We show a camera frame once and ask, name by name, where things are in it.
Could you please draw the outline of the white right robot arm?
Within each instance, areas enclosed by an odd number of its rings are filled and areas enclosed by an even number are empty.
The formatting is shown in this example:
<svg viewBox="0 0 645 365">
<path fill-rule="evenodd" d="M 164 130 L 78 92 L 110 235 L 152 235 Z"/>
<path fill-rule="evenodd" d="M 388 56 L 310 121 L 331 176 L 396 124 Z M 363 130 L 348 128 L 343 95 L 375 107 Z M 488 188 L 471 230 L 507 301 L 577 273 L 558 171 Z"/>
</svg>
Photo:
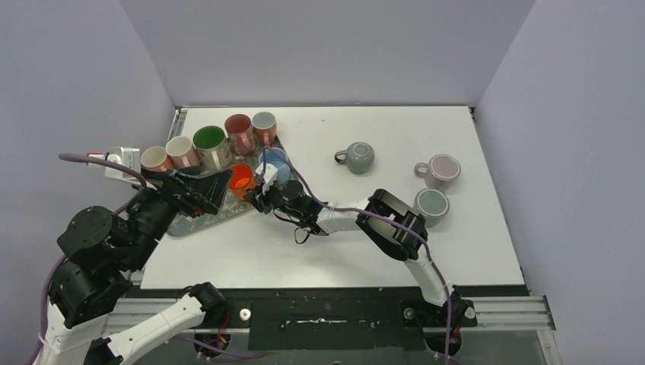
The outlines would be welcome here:
<svg viewBox="0 0 645 365">
<path fill-rule="evenodd" d="M 247 190 L 244 200 L 309 235 L 363 232 L 385 255 L 405 264 L 427 303 L 437 307 L 451 304 L 453 287 L 431 257 L 425 218 L 385 189 L 377 189 L 359 202 L 334 205 L 306 195 L 303 183 L 292 180 L 283 186 L 263 183 Z"/>
</svg>

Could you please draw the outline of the smooth pink mug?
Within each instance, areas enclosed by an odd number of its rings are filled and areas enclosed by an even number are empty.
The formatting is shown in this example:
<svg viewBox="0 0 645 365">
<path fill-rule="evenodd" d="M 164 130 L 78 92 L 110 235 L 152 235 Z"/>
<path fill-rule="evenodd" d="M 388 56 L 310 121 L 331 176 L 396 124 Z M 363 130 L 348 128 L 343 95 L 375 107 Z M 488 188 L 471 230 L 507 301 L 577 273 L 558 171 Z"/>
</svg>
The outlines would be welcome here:
<svg viewBox="0 0 645 365">
<path fill-rule="evenodd" d="M 164 147 L 153 146 L 146 149 L 140 157 L 141 167 L 151 172 L 174 170 L 175 165 Z"/>
</svg>

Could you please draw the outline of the grey-green mug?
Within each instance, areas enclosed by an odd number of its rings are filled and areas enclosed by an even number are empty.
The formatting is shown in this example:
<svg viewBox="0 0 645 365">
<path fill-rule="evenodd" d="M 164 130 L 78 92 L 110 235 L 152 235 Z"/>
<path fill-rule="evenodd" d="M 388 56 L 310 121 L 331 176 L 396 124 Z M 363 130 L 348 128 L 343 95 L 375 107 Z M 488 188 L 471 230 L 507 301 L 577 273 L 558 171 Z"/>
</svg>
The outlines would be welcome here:
<svg viewBox="0 0 645 365">
<path fill-rule="evenodd" d="M 446 217 L 450 209 L 450 202 L 439 190 L 422 189 L 416 194 L 413 207 L 424 217 L 424 226 L 431 228 Z"/>
</svg>

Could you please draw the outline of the salmon dotted mug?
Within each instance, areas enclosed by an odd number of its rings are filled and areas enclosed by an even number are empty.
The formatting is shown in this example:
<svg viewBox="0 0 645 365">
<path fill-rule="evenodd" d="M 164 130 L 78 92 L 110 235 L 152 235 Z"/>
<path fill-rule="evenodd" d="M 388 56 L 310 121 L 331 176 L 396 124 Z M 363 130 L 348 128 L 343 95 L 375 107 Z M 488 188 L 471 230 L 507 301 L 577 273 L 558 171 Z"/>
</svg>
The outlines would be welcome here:
<svg viewBox="0 0 645 365">
<path fill-rule="evenodd" d="M 274 143 L 277 135 L 277 119 L 272 113 L 260 112 L 251 119 L 256 137 L 263 145 Z"/>
</svg>

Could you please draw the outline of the faceted pink mug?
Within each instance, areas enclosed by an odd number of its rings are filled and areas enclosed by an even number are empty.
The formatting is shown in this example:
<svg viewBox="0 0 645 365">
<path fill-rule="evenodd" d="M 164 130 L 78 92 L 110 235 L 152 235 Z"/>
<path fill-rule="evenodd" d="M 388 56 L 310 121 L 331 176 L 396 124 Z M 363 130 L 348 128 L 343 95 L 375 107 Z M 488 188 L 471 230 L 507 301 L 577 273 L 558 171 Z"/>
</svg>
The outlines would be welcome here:
<svg viewBox="0 0 645 365">
<path fill-rule="evenodd" d="M 186 136 L 171 138 L 165 149 L 176 168 L 198 167 L 200 165 L 199 155 L 192 140 Z"/>
</svg>

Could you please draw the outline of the light blue ribbed mug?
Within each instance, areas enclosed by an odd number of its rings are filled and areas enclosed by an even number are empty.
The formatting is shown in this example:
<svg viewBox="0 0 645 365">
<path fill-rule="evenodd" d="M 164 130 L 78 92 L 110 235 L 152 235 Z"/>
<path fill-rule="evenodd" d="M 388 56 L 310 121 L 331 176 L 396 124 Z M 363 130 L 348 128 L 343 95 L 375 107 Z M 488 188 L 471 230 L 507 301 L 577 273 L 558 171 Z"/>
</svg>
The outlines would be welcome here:
<svg viewBox="0 0 645 365">
<path fill-rule="evenodd" d="M 264 150 L 259 154 L 258 157 L 258 166 L 256 168 L 257 173 L 262 172 L 262 166 L 267 159 L 267 164 L 273 165 L 278 173 L 276 176 L 276 182 L 279 185 L 285 184 L 291 178 L 291 169 L 285 163 L 286 160 L 289 160 L 287 153 L 281 148 L 271 148 Z"/>
</svg>

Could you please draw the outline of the cream floral mug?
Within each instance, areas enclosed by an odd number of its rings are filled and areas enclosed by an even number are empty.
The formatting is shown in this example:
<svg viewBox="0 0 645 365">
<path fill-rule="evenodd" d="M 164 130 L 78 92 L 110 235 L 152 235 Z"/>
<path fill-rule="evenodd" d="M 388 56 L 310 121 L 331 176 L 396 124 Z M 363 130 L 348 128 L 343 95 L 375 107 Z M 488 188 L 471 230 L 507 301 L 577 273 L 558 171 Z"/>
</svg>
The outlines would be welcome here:
<svg viewBox="0 0 645 365">
<path fill-rule="evenodd" d="M 210 170 L 224 170 L 233 160 L 233 153 L 224 130 L 216 125 L 200 128 L 192 137 L 202 165 Z"/>
</svg>

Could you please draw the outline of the orange mug black handle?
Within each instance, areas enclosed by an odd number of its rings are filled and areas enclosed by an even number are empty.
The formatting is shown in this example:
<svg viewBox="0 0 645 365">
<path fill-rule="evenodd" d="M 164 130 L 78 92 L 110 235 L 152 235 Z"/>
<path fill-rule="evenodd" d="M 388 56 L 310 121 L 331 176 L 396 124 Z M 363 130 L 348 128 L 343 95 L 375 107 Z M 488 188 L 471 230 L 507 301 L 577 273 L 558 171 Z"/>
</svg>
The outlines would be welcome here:
<svg viewBox="0 0 645 365">
<path fill-rule="evenodd" d="M 236 198 L 243 201 L 248 190 L 254 189 L 257 186 L 254 172 L 248 165 L 241 163 L 232 165 L 230 169 L 233 175 L 228 184 L 228 188 Z"/>
</svg>

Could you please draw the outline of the grey-blue round mug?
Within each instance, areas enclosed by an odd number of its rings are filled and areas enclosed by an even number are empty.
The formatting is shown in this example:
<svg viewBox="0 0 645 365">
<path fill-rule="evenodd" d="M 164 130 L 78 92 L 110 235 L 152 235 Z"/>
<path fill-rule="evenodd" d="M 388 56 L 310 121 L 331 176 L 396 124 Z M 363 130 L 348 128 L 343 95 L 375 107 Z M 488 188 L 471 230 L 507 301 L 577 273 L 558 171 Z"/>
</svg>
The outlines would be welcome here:
<svg viewBox="0 0 645 365">
<path fill-rule="evenodd" d="M 334 155 L 336 163 L 345 165 L 356 175 L 368 173 L 375 160 L 375 150 L 366 142 L 358 141 L 350 144 L 345 150 Z"/>
</svg>

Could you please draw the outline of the speckled dark pink mug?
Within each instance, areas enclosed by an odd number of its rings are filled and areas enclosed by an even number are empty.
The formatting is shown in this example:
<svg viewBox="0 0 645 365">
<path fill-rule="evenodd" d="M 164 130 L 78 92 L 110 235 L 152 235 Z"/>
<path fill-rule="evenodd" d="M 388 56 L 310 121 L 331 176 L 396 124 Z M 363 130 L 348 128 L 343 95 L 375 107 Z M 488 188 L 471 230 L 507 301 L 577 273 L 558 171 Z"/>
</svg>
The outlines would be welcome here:
<svg viewBox="0 0 645 365">
<path fill-rule="evenodd" d="M 250 117 L 234 114 L 226 119 L 224 127 L 236 154 L 250 155 L 255 151 L 256 140 Z"/>
</svg>

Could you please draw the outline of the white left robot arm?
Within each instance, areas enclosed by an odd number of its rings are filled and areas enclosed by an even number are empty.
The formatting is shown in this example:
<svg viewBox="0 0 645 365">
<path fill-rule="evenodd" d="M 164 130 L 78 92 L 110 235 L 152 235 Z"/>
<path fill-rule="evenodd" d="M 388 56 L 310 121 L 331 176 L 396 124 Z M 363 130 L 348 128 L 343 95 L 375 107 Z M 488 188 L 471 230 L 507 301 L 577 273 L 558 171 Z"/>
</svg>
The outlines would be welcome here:
<svg viewBox="0 0 645 365">
<path fill-rule="evenodd" d="M 103 337 L 107 316 L 132 287 L 126 272 L 142 269 L 179 214 L 216 215 L 233 173 L 153 173 L 126 205 L 126 215 L 102 206 L 79 211 L 57 243 L 62 263 L 46 289 L 46 331 L 36 364 L 131 364 L 180 332 L 213 327 L 225 315 L 224 296 L 205 282 L 176 303 L 118 335 Z"/>
</svg>

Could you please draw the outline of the lilac ribbed mug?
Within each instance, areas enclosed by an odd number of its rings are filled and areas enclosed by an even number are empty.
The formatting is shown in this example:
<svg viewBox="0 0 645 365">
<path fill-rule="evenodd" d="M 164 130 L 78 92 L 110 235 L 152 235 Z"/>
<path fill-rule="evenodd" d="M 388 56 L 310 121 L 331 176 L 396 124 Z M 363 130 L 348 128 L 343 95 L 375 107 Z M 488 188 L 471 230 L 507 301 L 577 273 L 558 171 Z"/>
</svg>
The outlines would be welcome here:
<svg viewBox="0 0 645 365">
<path fill-rule="evenodd" d="M 417 163 L 414 174 L 424 180 L 426 187 L 443 191 L 448 189 L 462 172 L 458 160 L 448 154 L 434 155 L 427 163 Z"/>
</svg>

